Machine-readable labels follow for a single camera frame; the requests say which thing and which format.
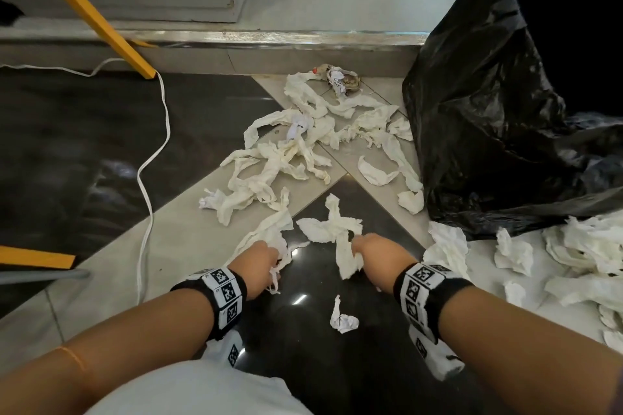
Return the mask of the person's right hand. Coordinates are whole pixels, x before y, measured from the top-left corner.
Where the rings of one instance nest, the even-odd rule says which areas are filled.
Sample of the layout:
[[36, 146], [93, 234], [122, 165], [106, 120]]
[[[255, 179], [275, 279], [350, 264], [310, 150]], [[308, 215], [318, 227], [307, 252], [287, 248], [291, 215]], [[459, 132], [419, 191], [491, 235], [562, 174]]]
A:
[[398, 243], [376, 233], [367, 234], [371, 234], [371, 238], [362, 257], [363, 271], [381, 291], [393, 294], [399, 275], [418, 261]]

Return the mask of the person's left hand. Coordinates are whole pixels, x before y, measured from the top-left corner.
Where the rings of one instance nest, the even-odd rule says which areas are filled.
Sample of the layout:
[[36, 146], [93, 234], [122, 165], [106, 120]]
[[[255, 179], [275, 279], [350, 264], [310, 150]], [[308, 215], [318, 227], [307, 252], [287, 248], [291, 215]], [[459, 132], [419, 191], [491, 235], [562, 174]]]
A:
[[237, 274], [247, 289], [246, 301], [256, 299], [263, 291], [274, 284], [272, 269], [265, 268], [262, 263], [262, 241], [256, 241], [244, 252], [240, 253], [227, 267]]

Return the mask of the long white tissue strip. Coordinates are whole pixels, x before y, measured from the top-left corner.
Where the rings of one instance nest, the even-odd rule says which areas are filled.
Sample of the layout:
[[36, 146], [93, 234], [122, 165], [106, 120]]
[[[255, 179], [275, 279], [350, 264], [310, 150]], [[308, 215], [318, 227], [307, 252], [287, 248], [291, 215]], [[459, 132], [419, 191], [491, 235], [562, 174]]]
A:
[[250, 231], [241, 242], [239, 242], [234, 253], [225, 263], [225, 265], [228, 266], [240, 253], [243, 253], [258, 241], [264, 241], [269, 247], [275, 248], [278, 251], [278, 260], [275, 267], [270, 270], [272, 283], [267, 289], [272, 295], [280, 293], [278, 290], [277, 274], [292, 262], [294, 251], [310, 244], [309, 241], [306, 241], [301, 244], [289, 246], [282, 236], [283, 231], [293, 230], [294, 228], [292, 215], [288, 210], [290, 203], [289, 196], [289, 189], [284, 187], [281, 190], [280, 202], [276, 204], [276, 212], [265, 218], [255, 230]]

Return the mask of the knotted white tissue strip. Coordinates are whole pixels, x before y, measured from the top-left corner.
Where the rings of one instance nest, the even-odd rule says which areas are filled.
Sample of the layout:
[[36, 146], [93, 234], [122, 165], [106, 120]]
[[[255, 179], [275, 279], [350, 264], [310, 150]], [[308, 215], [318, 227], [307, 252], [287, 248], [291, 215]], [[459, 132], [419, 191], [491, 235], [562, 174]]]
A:
[[325, 201], [328, 210], [328, 219], [319, 221], [314, 218], [301, 218], [297, 226], [301, 232], [314, 243], [335, 243], [336, 264], [342, 280], [350, 279], [356, 272], [362, 270], [364, 262], [361, 253], [354, 253], [349, 233], [354, 236], [362, 234], [362, 220], [344, 217], [339, 211], [339, 198], [329, 194]]

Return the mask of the person's left forearm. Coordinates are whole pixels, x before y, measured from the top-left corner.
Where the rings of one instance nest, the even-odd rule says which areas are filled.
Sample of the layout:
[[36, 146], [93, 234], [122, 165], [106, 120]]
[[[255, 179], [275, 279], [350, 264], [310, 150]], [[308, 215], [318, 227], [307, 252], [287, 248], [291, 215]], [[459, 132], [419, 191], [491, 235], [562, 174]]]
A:
[[168, 292], [0, 377], [0, 415], [84, 415], [125, 383], [189, 360], [213, 324], [204, 295]]

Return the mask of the person's right forearm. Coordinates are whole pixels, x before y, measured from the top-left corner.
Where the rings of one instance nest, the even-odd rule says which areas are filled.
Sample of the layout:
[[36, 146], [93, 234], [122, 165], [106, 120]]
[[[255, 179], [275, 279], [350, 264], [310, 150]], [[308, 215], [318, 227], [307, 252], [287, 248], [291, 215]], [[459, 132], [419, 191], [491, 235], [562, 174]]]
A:
[[477, 287], [440, 312], [440, 336], [520, 415], [623, 415], [623, 354]]

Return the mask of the black marker wristband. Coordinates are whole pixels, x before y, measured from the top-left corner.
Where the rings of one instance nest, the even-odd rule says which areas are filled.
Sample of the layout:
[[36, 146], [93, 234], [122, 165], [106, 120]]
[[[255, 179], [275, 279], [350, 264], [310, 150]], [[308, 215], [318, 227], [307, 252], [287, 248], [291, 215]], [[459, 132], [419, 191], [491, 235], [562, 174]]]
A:
[[198, 291], [210, 302], [214, 324], [207, 341], [222, 340], [240, 321], [247, 300], [244, 280], [227, 267], [195, 272], [171, 287]]
[[396, 278], [393, 295], [410, 324], [433, 343], [440, 340], [439, 319], [446, 303], [473, 283], [438, 263], [416, 262]]

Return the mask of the small white tissue ball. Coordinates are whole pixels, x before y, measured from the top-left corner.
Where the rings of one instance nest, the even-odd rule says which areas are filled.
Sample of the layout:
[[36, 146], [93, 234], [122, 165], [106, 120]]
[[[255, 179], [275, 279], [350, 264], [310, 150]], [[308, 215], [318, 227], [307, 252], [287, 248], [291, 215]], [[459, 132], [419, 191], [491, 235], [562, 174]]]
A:
[[340, 295], [334, 300], [334, 306], [330, 317], [330, 326], [341, 334], [358, 329], [360, 321], [352, 315], [342, 314], [340, 310]]

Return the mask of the pile of crumpled white tissues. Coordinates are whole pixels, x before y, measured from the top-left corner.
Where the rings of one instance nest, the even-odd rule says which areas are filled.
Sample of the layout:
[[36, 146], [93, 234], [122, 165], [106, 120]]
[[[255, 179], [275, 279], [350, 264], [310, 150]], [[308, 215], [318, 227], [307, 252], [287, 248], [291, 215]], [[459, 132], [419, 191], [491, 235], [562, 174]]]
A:
[[326, 81], [315, 79], [311, 71], [289, 74], [284, 95], [292, 107], [269, 113], [255, 120], [244, 132], [244, 149], [236, 150], [221, 162], [234, 164], [228, 182], [229, 194], [205, 190], [199, 208], [216, 211], [218, 222], [228, 226], [236, 210], [258, 201], [276, 210], [280, 202], [272, 189], [279, 173], [300, 181], [308, 173], [329, 184], [331, 159], [314, 152], [316, 144], [338, 151], [342, 144], [360, 138], [367, 148], [381, 148], [397, 170], [386, 173], [373, 167], [364, 157], [357, 168], [374, 186], [404, 177], [408, 191], [398, 193], [399, 206], [410, 214], [424, 209], [423, 185], [402, 151], [401, 141], [412, 142], [411, 127], [400, 115], [392, 120], [398, 107], [376, 100], [361, 91], [338, 98]]
[[494, 240], [431, 222], [426, 264], [440, 264], [509, 303], [623, 354], [623, 209]]

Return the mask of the person's white shirt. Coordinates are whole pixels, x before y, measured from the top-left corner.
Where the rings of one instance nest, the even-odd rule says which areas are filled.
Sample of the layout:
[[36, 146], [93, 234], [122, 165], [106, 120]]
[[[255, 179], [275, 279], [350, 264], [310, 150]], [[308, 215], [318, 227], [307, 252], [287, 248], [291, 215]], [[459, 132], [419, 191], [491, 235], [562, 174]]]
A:
[[172, 364], [115, 389], [85, 415], [313, 415], [285, 381], [209, 360]]

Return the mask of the crumpled printed wrapper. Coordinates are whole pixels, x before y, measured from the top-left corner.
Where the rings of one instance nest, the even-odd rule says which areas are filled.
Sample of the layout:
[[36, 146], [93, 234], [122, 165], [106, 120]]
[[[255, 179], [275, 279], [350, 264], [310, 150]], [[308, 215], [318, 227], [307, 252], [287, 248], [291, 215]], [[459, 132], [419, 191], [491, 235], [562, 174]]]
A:
[[314, 67], [315, 79], [326, 81], [338, 98], [354, 96], [361, 90], [361, 78], [353, 71], [329, 64]]

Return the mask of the black plastic trash bag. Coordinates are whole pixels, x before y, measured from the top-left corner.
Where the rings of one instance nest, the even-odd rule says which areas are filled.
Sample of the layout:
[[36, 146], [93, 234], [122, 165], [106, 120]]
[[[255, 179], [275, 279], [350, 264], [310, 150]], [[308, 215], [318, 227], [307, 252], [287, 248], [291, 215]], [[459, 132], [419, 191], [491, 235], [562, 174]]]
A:
[[469, 241], [623, 209], [623, 0], [456, 0], [402, 96], [429, 217]]

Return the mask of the metal step edge strip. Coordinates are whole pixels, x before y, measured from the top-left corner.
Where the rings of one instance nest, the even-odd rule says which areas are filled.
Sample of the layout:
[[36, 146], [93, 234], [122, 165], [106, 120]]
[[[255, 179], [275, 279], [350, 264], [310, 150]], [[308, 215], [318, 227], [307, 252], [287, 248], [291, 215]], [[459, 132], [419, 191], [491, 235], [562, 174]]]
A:
[[[128, 42], [143, 48], [286, 48], [286, 49], [372, 49], [419, 48], [426, 32], [330, 32], [330, 31], [231, 31], [231, 30], [121, 30]], [[103, 44], [90, 28], [0, 27], [0, 42], [51, 44]]]

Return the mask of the grey metal bar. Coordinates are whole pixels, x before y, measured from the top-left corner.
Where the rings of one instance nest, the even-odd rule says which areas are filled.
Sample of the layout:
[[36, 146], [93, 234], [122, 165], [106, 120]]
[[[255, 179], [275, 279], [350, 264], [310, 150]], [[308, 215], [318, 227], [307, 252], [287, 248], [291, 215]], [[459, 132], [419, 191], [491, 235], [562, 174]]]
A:
[[2, 271], [0, 272], [0, 285], [47, 282], [59, 279], [86, 279], [90, 275], [90, 271], [86, 269]]

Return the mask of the yellow flat bar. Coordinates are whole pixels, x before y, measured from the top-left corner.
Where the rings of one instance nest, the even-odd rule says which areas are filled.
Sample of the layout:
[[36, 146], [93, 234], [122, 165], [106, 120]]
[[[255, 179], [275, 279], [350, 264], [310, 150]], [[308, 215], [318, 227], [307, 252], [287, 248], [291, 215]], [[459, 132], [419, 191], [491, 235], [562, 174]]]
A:
[[71, 254], [0, 246], [0, 264], [6, 266], [69, 270], [75, 259]]

